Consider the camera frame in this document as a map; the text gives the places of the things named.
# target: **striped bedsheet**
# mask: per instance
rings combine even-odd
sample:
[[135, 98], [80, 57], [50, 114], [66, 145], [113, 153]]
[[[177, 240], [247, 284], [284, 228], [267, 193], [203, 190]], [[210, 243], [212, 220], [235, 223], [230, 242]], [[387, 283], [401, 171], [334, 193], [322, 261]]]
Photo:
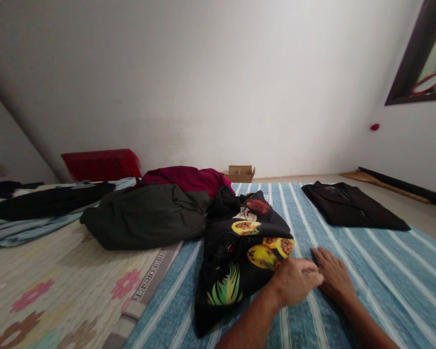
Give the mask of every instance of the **striped bedsheet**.
[[[413, 229], [397, 232], [328, 225], [300, 183], [234, 183], [236, 194], [262, 190], [295, 238], [293, 257], [324, 246], [341, 258], [358, 297], [375, 321], [402, 348], [436, 348], [436, 241]], [[194, 292], [203, 242], [184, 244], [124, 348], [214, 348], [239, 314], [204, 338], [194, 333]], [[276, 316], [267, 348], [357, 347], [352, 328], [319, 289]]]

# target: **black garment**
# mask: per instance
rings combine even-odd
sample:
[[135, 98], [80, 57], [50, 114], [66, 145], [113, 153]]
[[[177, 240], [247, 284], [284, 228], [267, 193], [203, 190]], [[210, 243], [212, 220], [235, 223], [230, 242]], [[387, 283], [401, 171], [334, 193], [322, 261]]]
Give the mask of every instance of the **black garment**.
[[184, 193], [176, 184], [126, 188], [88, 208], [82, 224], [107, 250], [147, 250], [199, 238], [205, 231], [208, 192]]
[[108, 182], [88, 187], [65, 187], [36, 191], [0, 202], [0, 219], [20, 221], [63, 216], [80, 207], [100, 200], [115, 189]]
[[241, 204], [248, 199], [247, 196], [235, 196], [233, 191], [226, 186], [218, 189], [213, 205], [208, 209], [209, 220], [228, 219], [239, 213]]
[[21, 184], [13, 181], [1, 181], [0, 182], [0, 199], [9, 199], [13, 197], [13, 193], [16, 189], [35, 189], [38, 186], [43, 185], [43, 182]]
[[235, 217], [211, 222], [195, 296], [197, 336], [203, 337], [244, 298], [266, 285], [293, 248], [289, 227], [261, 190], [240, 205]]
[[302, 190], [331, 225], [410, 230], [407, 223], [357, 187], [317, 181]]

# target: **folded clothes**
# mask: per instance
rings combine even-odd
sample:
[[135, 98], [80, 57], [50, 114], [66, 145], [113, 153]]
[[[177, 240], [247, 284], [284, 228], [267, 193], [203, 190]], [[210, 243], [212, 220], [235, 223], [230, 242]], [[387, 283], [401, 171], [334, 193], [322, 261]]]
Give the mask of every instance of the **folded clothes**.
[[357, 187], [317, 181], [302, 190], [331, 225], [410, 230], [407, 223]]
[[217, 191], [222, 186], [231, 188], [231, 182], [224, 174], [214, 169], [198, 170], [189, 166], [165, 167], [147, 172], [141, 186], [149, 184], [176, 184], [183, 192], [208, 191], [208, 195], [214, 199]]
[[38, 186], [40, 186], [42, 184], [43, 184], [43, 182], [21, 184], [19, 182], [14, 182], [14, 181], [1, 181], [0, 182], [0, 198], [1, 199], [11, 198], [13, 192], [16, 189], [19, 189], [19, 188], [34, 189], [34, 188], [37, 188]]
[[[110, 183], [116, 185], [115, 190], [121, 190], [133, 185], [135, 179], [124, 178]], [[0, 247], [17, 246], [48, 235], [55, 230], [78, 220], [81, 215], [82, 212], [71, 212], [70, 214], [60, 217], [48, 217], [35, 220], [15, 222], [0, 220], [2, 223], [0, 224]]]
[[115, 189], [107, 182], [37, 191], [0, 202], [0, 219], [31, 220], [63, 216], [100, 200]]
[[175, 184], [127, 188], [106, 195], [80, 221], [107, 250], [146, 250], [199, 238], [212, 203], [207, 191]]
[[17, 196], [21, 196], [21, 195], [30, 194], [30, 193], [36, 192], [36, 191], [43, 191], [43, 190], [49, 190], [49, 189], [55, 189], [55, 188], [64, 188], [64, 187], [75, 187], [76, 185], [78, 185], [78, 183], [44, 184], [44, 185], [40, 185], [34, 189], [18, 188], [13, 192], [12, 196], [17, 197]]

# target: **yellow fruit print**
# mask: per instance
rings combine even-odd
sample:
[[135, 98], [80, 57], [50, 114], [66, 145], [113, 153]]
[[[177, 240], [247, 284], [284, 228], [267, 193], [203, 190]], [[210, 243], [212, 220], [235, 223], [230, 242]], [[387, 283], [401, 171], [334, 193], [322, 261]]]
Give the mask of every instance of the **yellow fruit print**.
[[275, 271], [280, 266], [278, 258], [266, 245], [255, 245], [247, 251], [249, 261], [259, 268]]
[[231, 228], [236, 234], [245, 235], [254, 232], [260, 225], [260, 222], [237, 221]]
[[294, 240], [284, 238], [264, 238], [263, 244], [270, 249], [277, 249], [280, 255], [287, 258], [291, 255], [294, 249]]

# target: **black fruit print fabric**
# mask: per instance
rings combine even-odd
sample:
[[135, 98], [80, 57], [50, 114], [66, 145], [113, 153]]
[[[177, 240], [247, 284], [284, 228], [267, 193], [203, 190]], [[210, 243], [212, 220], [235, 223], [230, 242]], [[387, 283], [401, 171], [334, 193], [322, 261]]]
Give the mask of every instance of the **black fruit print fabric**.
[[293, 249], [288, 225], [261, 190], [251, 194], [233, 218], [211, 222], [195, 298], [197, 336], [265, 286]]

